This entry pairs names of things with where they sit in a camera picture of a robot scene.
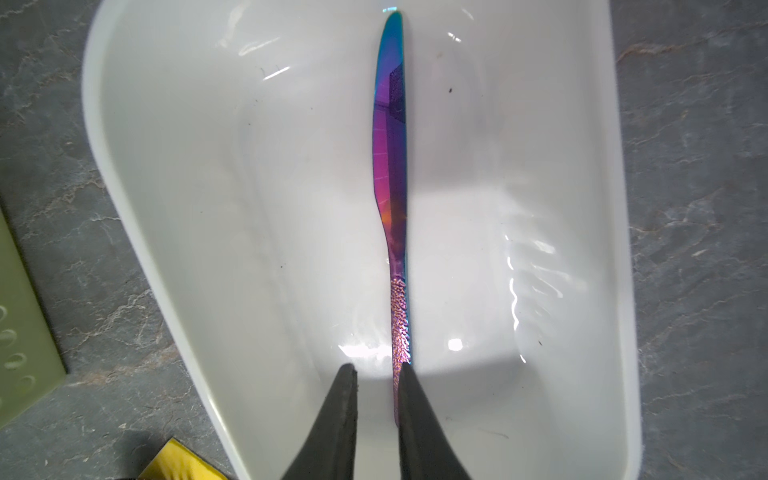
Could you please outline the purple knife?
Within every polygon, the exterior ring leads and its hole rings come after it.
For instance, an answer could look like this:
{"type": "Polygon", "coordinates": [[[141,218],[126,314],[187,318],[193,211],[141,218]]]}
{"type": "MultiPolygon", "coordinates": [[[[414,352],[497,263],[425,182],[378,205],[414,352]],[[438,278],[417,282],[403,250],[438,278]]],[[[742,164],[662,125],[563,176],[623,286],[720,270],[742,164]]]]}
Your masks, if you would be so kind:
{"type": "Polygon", "coordinates": [[[394,417],[402,366],[412,362],[407,290],[407,114],[403,15],[387,17],[377,54],[372,118],[373,190],[388,252],[394,417]]]}

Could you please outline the yellow paper napkin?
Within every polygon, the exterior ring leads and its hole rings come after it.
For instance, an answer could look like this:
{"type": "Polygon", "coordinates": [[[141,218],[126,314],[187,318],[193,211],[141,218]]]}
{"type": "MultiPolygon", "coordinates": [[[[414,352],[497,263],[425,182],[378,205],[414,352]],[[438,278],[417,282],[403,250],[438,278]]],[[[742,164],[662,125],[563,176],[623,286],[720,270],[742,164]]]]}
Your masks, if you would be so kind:
{"type": "Polygon", "coordinates": [[[159,480],[227,480],[193,451],[171,438],[140,472],[139,479],[159,480]]]}

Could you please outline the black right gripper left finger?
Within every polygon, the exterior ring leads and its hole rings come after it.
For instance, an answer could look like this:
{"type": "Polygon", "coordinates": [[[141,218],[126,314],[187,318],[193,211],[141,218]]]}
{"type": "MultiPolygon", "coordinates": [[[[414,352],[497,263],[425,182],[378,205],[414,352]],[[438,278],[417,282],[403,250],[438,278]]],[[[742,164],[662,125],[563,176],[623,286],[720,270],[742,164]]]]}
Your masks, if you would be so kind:
{"type": "Polygon", "coordinates": [[[340,479],[354,476],[358,420],[357,371],[342,365],[314,424],[283,479],[340,479]]]}

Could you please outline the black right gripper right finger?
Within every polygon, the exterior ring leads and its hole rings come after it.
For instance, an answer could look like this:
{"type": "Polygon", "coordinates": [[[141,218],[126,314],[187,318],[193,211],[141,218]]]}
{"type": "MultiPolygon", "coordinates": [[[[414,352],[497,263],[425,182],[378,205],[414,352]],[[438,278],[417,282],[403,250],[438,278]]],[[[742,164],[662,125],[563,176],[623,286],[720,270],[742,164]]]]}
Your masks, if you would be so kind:
{"type": "Polygon", "coordinates": [[[408,363],[400,370],[397,410],[402,479],[470,479],[408,363]]]}

